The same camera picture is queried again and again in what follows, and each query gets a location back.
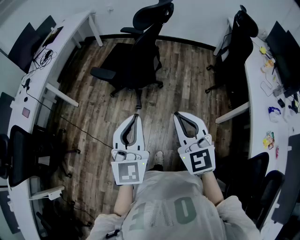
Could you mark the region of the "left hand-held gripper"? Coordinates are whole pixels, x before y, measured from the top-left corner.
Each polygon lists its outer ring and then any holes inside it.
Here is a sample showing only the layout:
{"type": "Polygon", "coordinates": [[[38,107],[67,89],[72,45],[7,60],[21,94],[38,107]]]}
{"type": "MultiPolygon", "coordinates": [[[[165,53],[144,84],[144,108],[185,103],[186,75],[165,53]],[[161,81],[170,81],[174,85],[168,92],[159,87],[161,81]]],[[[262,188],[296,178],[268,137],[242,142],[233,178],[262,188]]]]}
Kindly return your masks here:
{"type": "Polygon", "coordinates": [[[113,134],[113,146],[111,166],[116,185],[141,184],[149,152],[144,150],[143,125],[138,114],[119,125],[113,134]]]}

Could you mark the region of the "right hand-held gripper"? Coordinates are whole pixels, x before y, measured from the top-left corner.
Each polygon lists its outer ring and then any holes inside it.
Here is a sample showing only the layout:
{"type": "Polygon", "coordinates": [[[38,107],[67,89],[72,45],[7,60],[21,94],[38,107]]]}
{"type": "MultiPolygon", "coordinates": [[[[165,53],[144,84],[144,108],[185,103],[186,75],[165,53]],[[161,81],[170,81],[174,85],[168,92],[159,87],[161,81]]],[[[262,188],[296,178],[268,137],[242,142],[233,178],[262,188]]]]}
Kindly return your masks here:
{"type": "Polygon", "coordinates": [[[173,120],[181,145],[178,153],[189,173],[199,175],[214,171],[215,147],[203,120],[187,112],[175,112],[173,120]],[[187,132],[184,123],[194,129],[193,134],[187,132]]]}

